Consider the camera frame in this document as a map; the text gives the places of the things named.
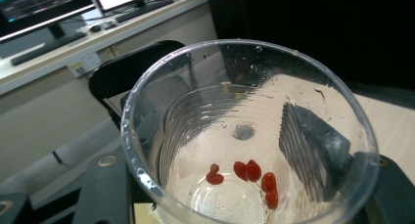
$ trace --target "white desk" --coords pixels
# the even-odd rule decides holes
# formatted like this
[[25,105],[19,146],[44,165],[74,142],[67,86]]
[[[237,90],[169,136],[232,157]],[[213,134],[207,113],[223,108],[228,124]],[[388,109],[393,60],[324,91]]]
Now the white desk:
[[86,39],[73,42],[31,61],[13,67],[10,60],[0,61],[0,95],[65,67],[88,54],[100,51],[138,32],[167,21],[186,11],[196,8],[207,0],[178,0],[175,3],[150,12],[141,17],[124,22],[116,28],[89,33]]
[[378,141],[379,153],[389,157],[415,184],[415,111],[358,96]]

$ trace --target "black surface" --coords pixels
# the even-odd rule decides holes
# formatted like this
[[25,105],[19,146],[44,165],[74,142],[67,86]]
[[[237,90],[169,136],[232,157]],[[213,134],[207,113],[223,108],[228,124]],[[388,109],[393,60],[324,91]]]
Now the black surface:
[[388,157],[381,157],[379,179],[365,210],[370,223],[415,223],[415,186]]
[[137,8],[136,10],[129,12],[125,15],[116,17],[115,20],[120,23],[120,22],[126,22],[129,21],[133,18],[142,16],[146,13],[152,12],[156,9],[159,9],[161,7],[167,6],[169,4],[172,4],[174,1],[173,0],[156,0],[156,1],[152,1],[152,2],[146,2],[144,4],[144,6]]
[[24,62],[30,61],[34,58],[37,58],[41,55],[44,55],[46,53],[49,53],[53,50],[56,50],[62,46],[68,45],[73,41],[79,40],[83,37],[86,36],[86,33],[84,32],[74,32],[68,35],[65,35],[64,37],[55,39],[55,40],[51,40],[47,43],[45,43],[42,47],[40,47],[39,49],[30,51],[28,53],[25,53],[23,55],[17,56],[15,58],[11,59],[11,63],[13,66],[17,66],[20,65]]
[[282,45],[341,79],[415,91],[415,0],[208,0],[218,38]]
[[25,194],[0,195],[0,223],[34,224],[33,209],[30,200]]
[[[116,157],[113,164],[100,166],[102,157]],[[133,205],[128,169],[121,148],[92,159],[85,173],[72,223],[132,223]]]

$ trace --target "water droplet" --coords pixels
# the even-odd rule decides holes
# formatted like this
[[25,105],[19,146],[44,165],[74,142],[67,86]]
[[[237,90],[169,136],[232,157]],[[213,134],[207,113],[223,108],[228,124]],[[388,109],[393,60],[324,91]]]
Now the water droplet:
[[230,82],[230,81],[222,81],[222,82],[220,82],[220,85],[221,86],[229,86],[229,85],[231,85],[232,83]]
[[125,120],[122,121],[122,127],[126,127],[126,126],[128,126],[128,124],[129,124],[128,119],[125,119]]
[[124,106],[124,110],[125,110],[126,112],[128,112],[130,109],[131,109],[131,106],[130,106],[129,104],[126,104],[126,105]]

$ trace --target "desk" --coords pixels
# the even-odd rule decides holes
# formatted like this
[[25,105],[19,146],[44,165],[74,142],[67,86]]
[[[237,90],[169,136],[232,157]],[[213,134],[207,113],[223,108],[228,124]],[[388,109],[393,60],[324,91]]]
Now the desk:
[[399,165],[415,184],[415,111],[356,95],[378,141],[379,152]]
[[10,60],[0,61],[0,95],[18,88],[28,82],[44,76],[54,70],[65,67],[88,54],[103,50],[121,40],[141,31],[165,22],[175,16],[203,5],[207,0],[178,0],[173,4],[150,12],[141,17],[124,22],[114,29],[89,33],[86,39],[74,42],[49,52],[31,61],[13,67]]
[[87,76],[74,78],[67,64],[93,52],[104,62],[165,39],[186,45],[216,39],[207,0],[176,1],[17,67],[1,60],[0,182],[62,146],[88,145],[88,133],[109,118]]

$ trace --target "cup rim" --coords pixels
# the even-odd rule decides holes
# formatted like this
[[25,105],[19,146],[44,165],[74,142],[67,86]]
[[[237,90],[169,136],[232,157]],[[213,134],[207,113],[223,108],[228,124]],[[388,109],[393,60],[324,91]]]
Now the cup rim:
[[[221,40],[210,40],[205,42],[196,43],[193,45],[189,45],[178,49],[160,60],[154,63],[147,71],[145,71],[142,76],[138,79],[136,84],[134,85],[131,94],[128,96],[126,100],[126,104],[132,106],[132,103],[135,102],[136,93],[139,93],[145,83],[146,80],[149,79],[161,66],[165,65],[166,63],[170,62],[171,60],[175,59],[178,56],[183,54],[187,54],[190,51],[209,47],[209,46],[218,46],[218,45],[254,45],[259,47],[266,47],[269,49],[278,50],[280,52],[284,52],[287,54],[291,54],[296,56],[300,59],[307,61],[308,63],[312,64],[314,67],[320,69],[324,72],[333,83],[338,88],[339,92],[345,97],[348,104],[353,110],[356,118],[359,120],[359,123],[365,133],[364,138],[365,140],[365,149],[367,150],[368,154],[365,163],[362,164],[362,173],[359,174],[359,181],[354,183],[353,191],[347,197],[347,199],[343,199],[341,202],[336,203],[333,207],[329,210],[324,212],[322,215],[318,217],[314,217],[313,219],[307,220],[304,223],[321,223],[321,222],[330,222],[330,223],[343,223],[349,220],[353,215],[355,215],[360,208],[365,204],[368,200],[369,196],[371,195],[379,173],[379,151],[378,145],[376,142],[375,134],[373,132],[372,126],[367,118],[364,110],[360,107],[357,99],[354,97],[353,93],[348,89],[348,87],[326,66],[319,63],[318,61],[314,60],[313,58],[303,54],[297,50],[293,50],[290,48],[286,48],[284,46],[272,44],[269,42],[257,41],[257,40],[249,40],[249,39],[221,39]],[[189,223],[205,223],[205,222],[214,222],[218,223],[219,221],[213,219],[209,216],[203,215],[199,212],[192,210],[190,207],[187,207],[183,203],[178,202],[174,199],[171,195],[169,195],[158,183],[156,183],[150,175],[144,170],[144,166],[140,161],[139,157],[135,153],[134,146],[131,145],[131,140],[129,140],[130,128],[131,124],[129,124],[130,117],[132,116],[131,111],[124,110],[122,113],[121,118],[121,141],[122,141],[122,148],[124,150],[124,154],[126,156],[126,161],[129,166],[131,173],[133,174],[137,183],[139,183],[143,188],[144,191],[155,201],[157,204],[161,205],[163,209],[169,212],[172,216],[179,210],[180,214],[186,217]],[[344,212],[341,211],[341,207],[347,206],[348,211]]]

